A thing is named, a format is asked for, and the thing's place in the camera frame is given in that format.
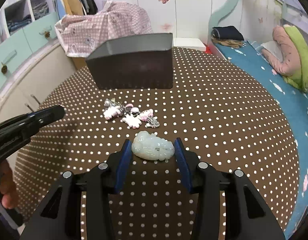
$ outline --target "cabinet handle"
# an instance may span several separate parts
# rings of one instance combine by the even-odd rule
[[[7,56],[6,58],[2,61],[2,65],[6,65],[7,63],[9,63],[11,61],[12,58],[14,58],[17,55],[17,51],[14,49],[12,50]]]
[[[40,105],[41,103],[38,101],[38,99],[36,98],[36,96],[35,95],[33,95],[33,94],[31,94],[31,97],[33,97],[34,98],[34,100]]]
[[[3,75],[7,73],[7,66],[3,62],[2,62],[1,72],[3,73]]]
[[[39,35],[44,36],[45,38],[49,38],[51,35],[52,26],[50,25],[49,28],[44,29],[42,32],[39,33]]]
[[[17,55],[17,51],[14,49],[13,51],[11,51],[6,58],[1,62],[2,63],[2,68],[1,68],[1,72],[3,73],[3,75],[5,75],[7,73],[7,63],[9,63],[11,61],[12,58],[14,58]]]
[[[25,103],[25,106],[27,106],[28,109],[30,109],[32,112],[34,112],[34,110],[32,109],[32,107],[29,106],[29,104]]]

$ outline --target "brown polka dot mat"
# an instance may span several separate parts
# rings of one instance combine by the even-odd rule
[[[126,138],[147,130],[184,146],[220,171],[243,170],[284,229],[298,188],[298,154],[290,126],[272,96],[254,78],[218,57],[174,48],[171,90],[98,90],[88,68],[68,78],[42,103],[61,104],[64,119],[48,125],[19,151],[15,181],[19,208],[28,220],[51,184],[66,170],[89,171],[119,151]],[[120,118],[106,121],[103,102],[113,98],[141,110],[153,108],[160,127],[129,129]],[[190,239],[197,195],[181,184],[175,158],[136,156],[119,195],[110,196],[116,239]],[[225,235],[221,197],[219,239]],[[81,238],[86,239],[82,195]]]

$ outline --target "blue bed sheet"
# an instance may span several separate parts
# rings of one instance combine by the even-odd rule
[[[308,211],[308,93],[302,93],[274,74],[271,65],[248,42],[240,49],[215,45],[229,62],[254,77],[279,103],[294,134],[299,155],[299,189],[285,237],[288,239]]]

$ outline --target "finger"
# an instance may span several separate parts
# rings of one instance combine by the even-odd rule
[[[7,193],[2,198],[2,205],[4,208],[12,209],[15,208],[18,204],[18,194],[16,191]]]
[[[0,164],[0,171],[3,173],[3,174],[12,174],[13,175],[13,172],[10,168],[10,165],[8,164],[7,160],[4,160],[1,164]]]
[[[8,192],[12,192],[16,189],[15,182],[13,181],[13,177],[5,174],[2,176],[0,181],[0,192],[4,195]]]

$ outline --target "light blue cabinet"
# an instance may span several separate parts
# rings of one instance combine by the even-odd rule
[[[14,33],[0,44],[0,89],[13,72],[32,54],[23,30]],[[7,66],[7,73],[3,74],[2,63]]]
[[[57,21],[56,12],[52,12],[23,28],[33,53],[56,37],[54,25]]]

